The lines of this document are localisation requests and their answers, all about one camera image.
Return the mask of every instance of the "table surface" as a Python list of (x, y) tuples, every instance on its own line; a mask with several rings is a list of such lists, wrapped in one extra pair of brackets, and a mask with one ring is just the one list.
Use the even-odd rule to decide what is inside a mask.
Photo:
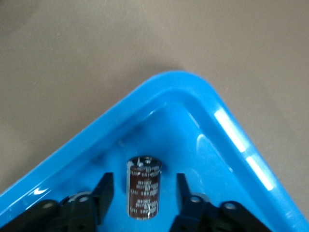
[(309, 1), (0, 0), (0, 192), (152, 75), (201, 75), (309, 218)]

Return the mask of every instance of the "blue plastic tray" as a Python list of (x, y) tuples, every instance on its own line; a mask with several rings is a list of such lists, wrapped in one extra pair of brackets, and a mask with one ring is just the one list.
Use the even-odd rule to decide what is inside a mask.
[[(148, 221), (126, 213), (126, 161), (162, 160), (160, 209)], [(0, 226), (39, 200), (92, 190), (114, 172), (115, 196), (104, 231), (168, 231), (179, 213), (176, 173), (192, 192), (218, 206), (238, 201), (271, 230), (309, 225), (227, 107), (202, 79), (187, 72), (154, 76), (99, 117), (0, 197)]]

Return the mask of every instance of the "brown capacitor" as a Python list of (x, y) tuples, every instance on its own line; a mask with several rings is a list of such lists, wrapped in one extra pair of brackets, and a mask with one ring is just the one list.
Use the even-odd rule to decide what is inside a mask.
[(159, 211), (162, 163), (152, 157), (127, 162), (126, 211), (137, 220), (148, 220)]

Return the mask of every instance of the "electrolytic capacitor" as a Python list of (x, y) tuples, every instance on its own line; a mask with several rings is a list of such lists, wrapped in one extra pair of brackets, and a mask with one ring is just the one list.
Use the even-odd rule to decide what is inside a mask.
[(135, 157), (127, 162), (127, 213), (137, 220), (151, 219), (159, 211), (162, 163), (152, 157)]

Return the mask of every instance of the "beige surface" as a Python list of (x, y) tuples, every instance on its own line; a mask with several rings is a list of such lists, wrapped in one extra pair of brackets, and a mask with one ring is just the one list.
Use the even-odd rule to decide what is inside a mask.
[(309, 218), (309, 1), (0, 0), (0, 191), (158, 72), (219, 92)]

